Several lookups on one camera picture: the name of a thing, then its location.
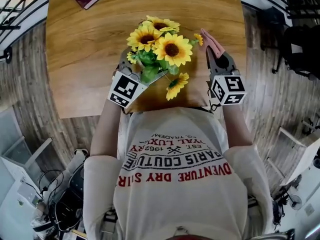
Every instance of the flower bouquet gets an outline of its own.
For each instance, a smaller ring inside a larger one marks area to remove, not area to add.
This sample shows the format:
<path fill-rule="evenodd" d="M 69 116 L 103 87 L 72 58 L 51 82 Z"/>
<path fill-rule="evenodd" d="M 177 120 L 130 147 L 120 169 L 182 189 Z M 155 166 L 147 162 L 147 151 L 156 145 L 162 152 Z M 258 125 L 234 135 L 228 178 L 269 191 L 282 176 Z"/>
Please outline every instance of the flower bouquet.
<path fill-rule="evenodd" d="M 172 20 L 147 16 L 147 20 L 130 34 L 127 41 L 132 51 L 127 54 L 127 59 L 130 63 L 140 65 L 143 83 L 152 82 L 158 73 L 167 70 L 169 74 L 177 75 L 180 65 L 191 61 L 192 48 L 196 44 L 203 45 L 200 34 L 195 33 L 194 39 L 189 40 L 178 35 L 179 27 L 180 24 Z M 166 99 L 169 101 L 177 97 L 188 79 L 188 73 L 180 73 L 173 81 L 169 80 Z"/>

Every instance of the yellow flower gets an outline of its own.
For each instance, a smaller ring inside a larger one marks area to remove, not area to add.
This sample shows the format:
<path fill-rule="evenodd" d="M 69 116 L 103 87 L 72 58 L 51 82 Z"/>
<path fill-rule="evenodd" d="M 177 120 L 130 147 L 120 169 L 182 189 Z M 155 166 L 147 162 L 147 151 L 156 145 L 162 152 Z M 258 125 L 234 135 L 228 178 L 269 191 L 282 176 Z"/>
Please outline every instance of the yellow flower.
<path fill-rule="evenodd" d="M 199 41 L 200 46 L 202 46 L 204 44 L 204 39 L 203 39 L 202 35 L 195 33 L 194 37 L 195 37 L 195 39 L 197 39 Z"/>
<path fill-rule="evenodd" d="M 133 64 L 136 64 L 136 62 L 137 62 L 136 55 L 133 54 L 131 51 L 128 52 L 126 58 L 128 59 L 128 61 L 129 61 L 131 64 L 132 64 L 132 63 L 133 63 Z"/>
<path fill-rule="evenodd" d="M 146 16 L 148 20 L 142 22 L 142 25 L 144 26 L 153 26 L 156 30 L 159 30 L 161 32 L 165 31 L 176 31 L 179 32 L 179 26 L 180 24 L 177 22 L 174 22 L 170 19 L 161 19 L 158 17 L 151 17 Z"/>
<path fill-rule="evenodd" d="M 139 51 L 144 49 L 146 52 L 149 52 L 151 50 L 151 45 L 161 36 L 161 34 L 162 32 L 156 30 L 152 26 L 139 26 L 127 39 L 128 46 L 131 46 L 132 48 L 137 47 Z"/>
<path fill-rule="evenodd" d="M 159 38 L 153 52 L 157 55 L 158 61 L 165 59 L 170 66 L 180 67 L 181 64 L 185 65 L 186 62 L 191 61 L 191 49 L 192 45 L 189 44 L 189 39 L 182 35 L 166 33 L 164 37 Z"/>
<path fill-rule="evenodd" d="M 180 92 L 180 89 L 185 87 L 185 85 L 188 83 L 189 75 L 188 73 L 180 73 L 179 77 L 173 80 L 169 87 L 166 89 L 166 99 L 169 101 L 175 97 L 177 97 L 177 94 Z"/>

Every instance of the metal railing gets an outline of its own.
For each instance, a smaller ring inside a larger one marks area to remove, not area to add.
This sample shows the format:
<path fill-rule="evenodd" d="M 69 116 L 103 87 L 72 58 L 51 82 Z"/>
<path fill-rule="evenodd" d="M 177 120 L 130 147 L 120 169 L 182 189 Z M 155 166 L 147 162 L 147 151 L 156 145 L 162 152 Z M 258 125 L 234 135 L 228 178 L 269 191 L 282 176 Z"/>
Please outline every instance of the metal railing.
<path fill-rule="evenodd" d="M 318 19 L 320 19 L 320 0 L 279 0 L 285 4 L 285 7 L 278 4 L 277 0 L 267 1 L 285 12 L 288 19 L 314 19 L 316 24 L 318 24 Z M 260 10 L 258 7 L 247 2 L 242 2 L 242 4 L 255 10 Z"/>
<path fill-rule="evenodd" d="M 11 34 L 12 31 L 19 30 L 21 28 L 21 24 L 24 20 L 26 20 L 30 15 L 35 13 L 37 10 L 39 10 L 41 7 L 49 3 L 49 0 L 46 0 L 42 2 L 40 5 L 38 5 L 36 8 L 34 8 L 29 13 L 25 13 L 26 10 L 30 9 L 32 5 L 37 3 L 39 0 L 32 0 L 26 5 L 27 0 L 15 0 L 17 3 L 13 7 L 9 7 L 8 5 L 10 2 L 14 0 L 7 0 L 4 4 L 4 6 L 0 6 L 0 16 L 6 14 L 4 18 L 0 22 L 0 44 L 3 42 L 3 40 L 6 39 L 8 35 Z M 22 14 L 26 14 L 23 18 L 19 20 L 19 22 L 13 22 L 22 16 Z"/>

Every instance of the forearm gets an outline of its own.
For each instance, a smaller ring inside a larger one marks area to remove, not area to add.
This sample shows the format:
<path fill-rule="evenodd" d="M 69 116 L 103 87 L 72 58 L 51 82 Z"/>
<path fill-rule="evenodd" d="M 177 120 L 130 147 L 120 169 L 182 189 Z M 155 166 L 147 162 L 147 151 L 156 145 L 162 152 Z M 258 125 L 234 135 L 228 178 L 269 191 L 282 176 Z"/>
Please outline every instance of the forearm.
<path fill-rule="evenodd" d="M 222 110 L 229 148 L 252 145 L 253 140 L 240 106 L 226 105 L 222 107 Z"/>
<path fill-rule="evenodd" d="M 120 106 L 106 100 L 92 138 L 91 156 L 117 157 L 120 115 Z"/>

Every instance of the fan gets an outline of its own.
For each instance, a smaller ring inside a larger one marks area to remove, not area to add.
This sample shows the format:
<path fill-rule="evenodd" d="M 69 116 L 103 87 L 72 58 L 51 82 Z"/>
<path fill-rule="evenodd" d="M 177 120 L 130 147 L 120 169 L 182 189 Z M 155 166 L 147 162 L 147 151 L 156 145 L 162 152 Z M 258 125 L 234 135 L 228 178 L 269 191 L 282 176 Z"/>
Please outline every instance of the fan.
<path fill-rule="evenodd" d="M 290 196 L 289 195 L 289 203 L 290 203 L 290 206 L 292 207 L 292 209 L 294 210 L 300 210 L 301 207 L 302 207 L 302 200 L 299 196 L 297 195 L 292 195 Z"/>

